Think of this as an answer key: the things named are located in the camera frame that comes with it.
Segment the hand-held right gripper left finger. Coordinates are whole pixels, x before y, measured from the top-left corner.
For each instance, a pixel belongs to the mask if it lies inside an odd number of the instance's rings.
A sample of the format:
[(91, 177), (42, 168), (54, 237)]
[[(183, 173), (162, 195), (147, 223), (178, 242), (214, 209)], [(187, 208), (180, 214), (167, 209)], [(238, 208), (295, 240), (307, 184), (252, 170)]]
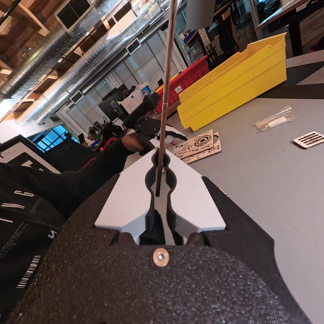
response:
[(94, 223), (96, 228), (130, 233), (136, 243), (149, 233), (155, 221), (154, 193), (158, 149), (153, 149), (118, 176)]

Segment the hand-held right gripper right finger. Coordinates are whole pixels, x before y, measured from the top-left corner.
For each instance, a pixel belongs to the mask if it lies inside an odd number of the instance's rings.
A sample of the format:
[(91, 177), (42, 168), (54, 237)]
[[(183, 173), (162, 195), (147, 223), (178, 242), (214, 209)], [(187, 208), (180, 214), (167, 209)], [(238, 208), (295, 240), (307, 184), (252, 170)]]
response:
[(221, 213), (214, 202), (204, 178), (178, 157), (164, 151), (163, 164), (167, 195), (167, 223), (176, 245), (193, 233), (224, 230)]

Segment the yellow plastic bin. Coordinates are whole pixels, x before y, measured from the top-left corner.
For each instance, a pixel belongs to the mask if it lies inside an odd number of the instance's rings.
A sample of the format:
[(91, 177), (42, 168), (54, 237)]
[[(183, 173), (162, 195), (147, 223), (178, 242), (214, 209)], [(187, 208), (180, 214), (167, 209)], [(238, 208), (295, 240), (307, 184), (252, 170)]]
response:
[(197, 131), (286, 79), (286, 32), (250, 43), (179, 94), (181, 124)]
[[(177, 78), (177, 76), (178, 76), (178, 74), (172, 76), (171, 79), (170, 79), (170, 83), (173, 81), (173, 79)], [(157, 93), (158, 93), (158, 92), (161, 92), (161, 91), (163, 90), (163, 88), (164, 88), (164, 84), (162, 84), (160, 87), (158, 87), (158, 88), (155, 90), (155, 92), (157, 92)]]

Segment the person's left forearm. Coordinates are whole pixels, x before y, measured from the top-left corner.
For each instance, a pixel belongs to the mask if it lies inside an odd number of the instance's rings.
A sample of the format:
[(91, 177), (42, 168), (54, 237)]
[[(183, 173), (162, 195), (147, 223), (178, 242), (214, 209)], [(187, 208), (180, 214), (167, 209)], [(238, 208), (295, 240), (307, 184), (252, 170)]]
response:
[(107, 146), (95, 160), (76, 172), (61, 174), (1, 163), (1, 207), (38, 213), (37, 204), (49, 203), (68, 218), (101, 186), (123, 171), (127, 157), (133, 154), (122, 136)]

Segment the person's left hand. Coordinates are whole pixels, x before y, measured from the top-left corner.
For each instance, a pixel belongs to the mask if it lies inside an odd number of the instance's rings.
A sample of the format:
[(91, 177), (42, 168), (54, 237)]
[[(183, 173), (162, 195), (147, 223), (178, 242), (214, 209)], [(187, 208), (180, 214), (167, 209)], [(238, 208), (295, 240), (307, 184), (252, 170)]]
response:
[(135, 132), (124, 135), (121, 141), (128, 151), (132, 153), (138, 152), (140, 156), (144, 156), (152, 150)]

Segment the white cardboard box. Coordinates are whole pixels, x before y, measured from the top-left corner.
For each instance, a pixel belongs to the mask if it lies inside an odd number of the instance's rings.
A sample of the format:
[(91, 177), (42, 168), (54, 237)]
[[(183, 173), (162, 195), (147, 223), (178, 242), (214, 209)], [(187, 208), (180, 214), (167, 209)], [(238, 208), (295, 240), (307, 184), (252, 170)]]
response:
[(126, 99), (121, 102), (128, 114), (131, 114), (144, 99), (144, 94), (140, 89), (133, 91)]

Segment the red plastic bin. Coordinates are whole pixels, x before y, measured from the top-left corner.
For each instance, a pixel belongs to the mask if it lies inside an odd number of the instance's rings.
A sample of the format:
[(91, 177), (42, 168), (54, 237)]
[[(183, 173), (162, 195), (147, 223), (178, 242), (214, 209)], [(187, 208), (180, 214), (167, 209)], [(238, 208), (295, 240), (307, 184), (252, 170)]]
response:
[(205, 55), (179, 73), (177, 78), (173, 79), (169, 86), (168, 106), (179, 100), (179, 94), (181, 92), (209, 73), (207, 58), (208, 56)]

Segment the clear plastic parts bag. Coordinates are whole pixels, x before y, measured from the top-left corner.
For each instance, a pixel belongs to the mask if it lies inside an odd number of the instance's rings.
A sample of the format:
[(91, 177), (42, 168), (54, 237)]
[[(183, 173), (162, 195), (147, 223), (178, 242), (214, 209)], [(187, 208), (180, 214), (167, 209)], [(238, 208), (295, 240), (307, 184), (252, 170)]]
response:
[(260, 122), (255, 123), (256, 127), (260, 131), (267, 131), (283, 124), (289, 123), (295, 120), (298, 115), (292, 110), (292, 107), (287, 106), (283, 111), (278, 112)]

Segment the black printed sign board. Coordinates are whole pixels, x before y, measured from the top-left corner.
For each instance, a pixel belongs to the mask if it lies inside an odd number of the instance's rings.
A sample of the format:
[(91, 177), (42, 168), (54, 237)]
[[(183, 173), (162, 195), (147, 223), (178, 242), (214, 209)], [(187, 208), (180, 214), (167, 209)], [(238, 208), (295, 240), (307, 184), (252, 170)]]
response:
[(60, 168), (29, 139), (18, 135), (0, 145), (0, 162), (60, 174)]

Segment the small slotted wooden piece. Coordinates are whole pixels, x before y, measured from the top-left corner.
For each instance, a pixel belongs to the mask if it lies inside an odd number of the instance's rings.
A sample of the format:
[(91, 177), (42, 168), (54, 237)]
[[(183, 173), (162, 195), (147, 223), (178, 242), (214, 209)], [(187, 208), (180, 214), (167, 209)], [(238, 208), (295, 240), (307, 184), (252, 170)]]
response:
[(314, 131), (294, 139), (292, 143), (302, 149), (309, 149), (319, 144), (323, 144), (324, 135)]

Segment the wooden table with black legs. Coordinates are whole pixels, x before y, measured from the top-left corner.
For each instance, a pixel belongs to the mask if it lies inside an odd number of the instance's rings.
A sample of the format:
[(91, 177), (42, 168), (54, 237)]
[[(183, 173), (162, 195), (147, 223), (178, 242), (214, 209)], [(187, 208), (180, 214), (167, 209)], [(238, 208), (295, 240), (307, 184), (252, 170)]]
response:
[(268, 26), (269, 32), (272, 33), (288, 26), (293, 57), (303, 55), (299, 22), (315, 11), (322, 9), (323, 6), (323, 0), (290, 1), (257, 25), (254, 31), (260, 31), (263, 27)]

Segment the silver ventilation duct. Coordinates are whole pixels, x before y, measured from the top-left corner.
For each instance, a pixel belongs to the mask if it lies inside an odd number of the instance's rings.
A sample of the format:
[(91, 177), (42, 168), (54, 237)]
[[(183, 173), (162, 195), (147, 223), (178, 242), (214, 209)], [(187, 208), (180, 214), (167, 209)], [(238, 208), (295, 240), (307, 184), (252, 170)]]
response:
[(96, 23), (110, 15), (123, 1), (90, 0), (94, 8), (69, 32), (58, 22), (35, 49), (24, 56), (22, 63), (14, 69), (1, 86), (1, 102), (17, 102), (37, 81), (50, 70)]
[(107, 31), (76, 63), (55, 81), (34, 104), (17, 120), (19, 126), (30, 122), (42, 124), (55, 111), (73, 97), (80, 88), (106, 66), (113, 58), (126, 48), (146, 28), (164, 24), (167, 20), (161, 17), (151, 23), (133, 23), (123, 32), (117, 33), (115, 25)]

